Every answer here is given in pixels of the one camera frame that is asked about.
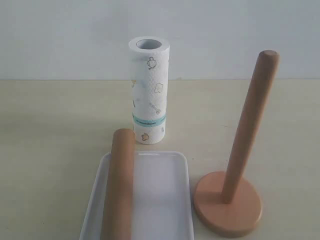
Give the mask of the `wooden paper towel holder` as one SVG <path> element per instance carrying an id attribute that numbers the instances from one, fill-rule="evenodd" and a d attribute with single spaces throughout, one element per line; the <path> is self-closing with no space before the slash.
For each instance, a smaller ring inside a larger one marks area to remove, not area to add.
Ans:
<path id="1" fill-rule="evenodd" d="M 227 238 L 249 234 L 259 223 L 263 206 L 243 173 L 251 154 L 265 105 L 278 69 L 280 55 L 259 53 L 235 133 L 226 171 L 210 172 L 196 184 L 193 205 L 211 231 Z"/>

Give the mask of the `white printed paper towel roll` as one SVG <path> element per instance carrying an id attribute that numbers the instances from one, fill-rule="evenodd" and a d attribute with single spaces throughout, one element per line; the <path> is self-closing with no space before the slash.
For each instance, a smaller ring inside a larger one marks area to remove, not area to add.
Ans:
<path id="1" fill-rule="evenodd" d="M 133 130 L 137 142 L 153 145 L 166 133 L 170 45 L 158 37 L 140 36 L 128 47 Z"/>

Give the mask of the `white rectangular plastic tray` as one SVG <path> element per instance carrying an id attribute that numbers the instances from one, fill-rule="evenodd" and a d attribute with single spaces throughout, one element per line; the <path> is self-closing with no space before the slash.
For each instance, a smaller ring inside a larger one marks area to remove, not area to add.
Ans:
<path id="1" fill-rule="evenodd" d="M 133 240 L 192 240 L 194 227 L 186 157 L 137 151 L 133 174 Z"/>

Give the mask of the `brown cardboard tube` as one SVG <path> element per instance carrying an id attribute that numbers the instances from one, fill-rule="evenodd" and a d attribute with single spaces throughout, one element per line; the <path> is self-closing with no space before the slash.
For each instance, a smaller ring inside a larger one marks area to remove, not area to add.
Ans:
<path id="1" fill-rule="evenodd" d="M 133 211 L 135 133 L 114 132 L 101 223 L 101 240 L 130 240 Z"/>

